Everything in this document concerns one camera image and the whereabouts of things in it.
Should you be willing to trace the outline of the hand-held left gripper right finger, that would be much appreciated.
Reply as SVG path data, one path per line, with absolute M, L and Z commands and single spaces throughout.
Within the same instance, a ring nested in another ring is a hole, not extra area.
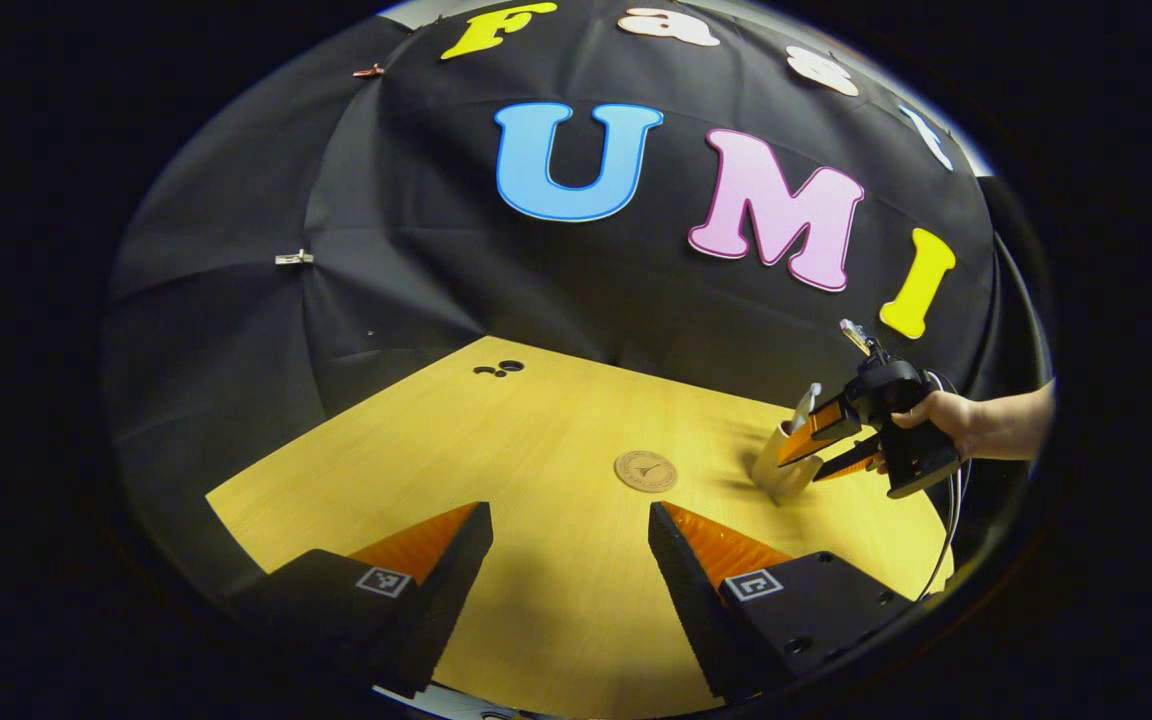
M 710 692 L 746 702 L 859 655 L 919 602 L 829 551 L 787 556 L 676 503 L 647 543 Z

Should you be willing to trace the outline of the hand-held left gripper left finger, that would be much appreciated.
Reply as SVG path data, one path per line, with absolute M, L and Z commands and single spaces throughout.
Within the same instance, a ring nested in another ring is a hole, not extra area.
M 228 602 L 316 669 L 412 697 L 433 680 L 492 543 L 488 502 L 470 502 L 349 555 L 308 550 Z

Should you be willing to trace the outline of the white toothpaste tube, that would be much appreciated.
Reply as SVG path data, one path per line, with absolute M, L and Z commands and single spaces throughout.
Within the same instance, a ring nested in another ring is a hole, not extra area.
M 809 416 L 813 414 L 814 406 L 817 406 L 817 400 L 820 396 L 820 392 L 823 392 L 823 384 L 810 382 L 810 386 L 803 393 L 803 396 L 801 396 L 799 401 L 797 401 L 797 406 L 795 407 L 794 418 L 791 418 L 790 420 L 790 427 L 786 430 L 786 433 L 788 435 L 797 432 L 797 430 L 803 427 L 803 425 L 809 419 Z

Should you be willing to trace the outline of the beige cup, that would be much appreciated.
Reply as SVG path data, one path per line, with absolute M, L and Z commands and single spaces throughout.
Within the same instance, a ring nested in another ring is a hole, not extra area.
M 750 470 L 751 482 L 755 487 L 767 493 L 773 505 L 780 506 L 782 500 L 799 495 L 814 482 L 818 471 L 823 468 L 824 460 L 818 455 L 809 455 L 803 460 L 791 462 L 790 465 L 781 467 L 778 460 L 778 452 L 794 430 L 803 427 L 806 416 L 796 416 L 791 420 L 781 420 L 774 427 L 759 452 Z

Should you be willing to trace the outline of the round brown coaster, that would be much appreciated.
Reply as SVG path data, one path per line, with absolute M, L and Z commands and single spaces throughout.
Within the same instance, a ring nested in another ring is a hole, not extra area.
M 613 461 L 613 471 L 627 487 L 662 493 L 676 486 L 679 471 L 672 461 L 652 450 L 628 450 Z

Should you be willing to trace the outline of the wooden desktop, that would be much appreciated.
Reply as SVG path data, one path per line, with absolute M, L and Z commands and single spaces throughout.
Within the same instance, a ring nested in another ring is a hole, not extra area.
M 493 544 L 435 682 L 499 705 L 636 720 L 717 707 L 647 543 L 652 493 L 614 461 L 672 462 L 664 501 L 787 555 L 835 552 L 914 597 L 954 555 L 927 497 L 856 473 L 773 503 L 748 468 L 786 406 L 480 338 L 211 488 L 264 571 L 348 555 L 440 511 L 488 503 Z

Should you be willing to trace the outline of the black backdrop cloth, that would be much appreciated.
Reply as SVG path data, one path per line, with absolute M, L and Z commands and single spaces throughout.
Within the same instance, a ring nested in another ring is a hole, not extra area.
M 103 324 L 111 450 L 147 535 L 227 592 L 256 564 L 206 493 L 480 338 L 791 406 L 852 376 L 846 316 L 996 397 L 1053 373 L 1034 259 L 945 111 L 804 20 L 414 0 L 257 82 L 147 190 Z

